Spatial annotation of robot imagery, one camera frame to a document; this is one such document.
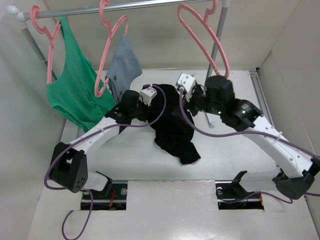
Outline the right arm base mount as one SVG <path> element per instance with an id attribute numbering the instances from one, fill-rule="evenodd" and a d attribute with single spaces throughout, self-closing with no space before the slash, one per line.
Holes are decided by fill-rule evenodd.
<path id="1" fill-rule="evenodd" d="M 215 194 L 219 210 L 264 210 L 262 196 L 252 195 L 241 186 L 246 170 L 240 171 L 232 180 L 215 182 Z"/>

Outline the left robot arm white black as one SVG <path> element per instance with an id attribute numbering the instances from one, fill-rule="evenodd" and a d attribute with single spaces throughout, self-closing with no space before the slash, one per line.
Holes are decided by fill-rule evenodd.
<path id="1" fill-rule="evenodd" d="M 61 189 L 77 193 L 94 190 L 100 198 L 111 194 L 111 179 L 88 170 L 88 156 L 131 125 L 133 119 L 144 121 L 157 91 L 147 87 L 140 92 L 125 91 L 120 103 L 113 107 L 92 129 L 69 143 L 58 143 L 53 151 L 47 179 Z"/>

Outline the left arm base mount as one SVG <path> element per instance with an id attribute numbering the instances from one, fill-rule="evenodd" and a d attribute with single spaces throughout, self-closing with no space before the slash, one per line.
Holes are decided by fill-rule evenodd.
<path id="1" fill-rule="evenodd" d="M 91 193 L 82 193 L 81 210 L 124 211 L 127 208 L 127 180 L 113 180 L 98 171 L 89 172 L 84 188 Z"/>

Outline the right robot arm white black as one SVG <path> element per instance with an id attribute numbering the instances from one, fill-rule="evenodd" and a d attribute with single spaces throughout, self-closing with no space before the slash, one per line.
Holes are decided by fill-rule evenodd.
<path id="1" fill-rule="evenodd" d="M 289 142 L 252 102 L 236 98 L 230 80 L 214 75 L 201 86 L 192 75 L 182 74 L 177 83 L 181 85 L 182 111 L 188 109 L 193 116 L 199 112 L 219 116 L 234 130 L 220 137 L 243 135 L 275 161 L 280 172 L 272 181 L 282 195 L 297 200 L 307 193 L 320 172 L 320 157 Z"/>

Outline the black t shirt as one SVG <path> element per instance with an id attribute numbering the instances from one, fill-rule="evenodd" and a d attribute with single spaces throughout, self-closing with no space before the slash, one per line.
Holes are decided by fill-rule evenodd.
<path id="1" fill-rule="evenodd" d="M 187 124 L 181 114 L 179 94 L 170 84 L 158 84 L 156 90 L 158 88 L 162 89 L 166 100 L 164 100 L 162 92 L 158 90 L 146 116 L 149 123 L 153 122 L 161 113 L 163 106 L 166 105 L 161 117 L 151 125 L 151 128 L 155 130 L 154 142 L 162 150 L 178 158 L 182 165 L 193 164 L 201 156 L 192 143 L 195 130 Z"/>

